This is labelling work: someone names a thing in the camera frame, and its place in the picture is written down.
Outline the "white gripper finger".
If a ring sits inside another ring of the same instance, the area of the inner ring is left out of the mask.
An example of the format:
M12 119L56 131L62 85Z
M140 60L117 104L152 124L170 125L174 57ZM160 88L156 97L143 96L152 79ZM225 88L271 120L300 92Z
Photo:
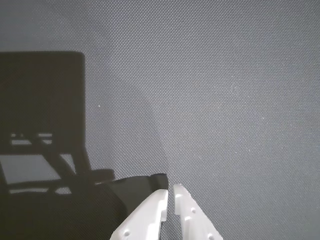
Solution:
M184 240L222 240L223 237L181 184L173 185L175 214Z
M158 189L148 196L117 227L110 240L158 240L167 220L168 190Z

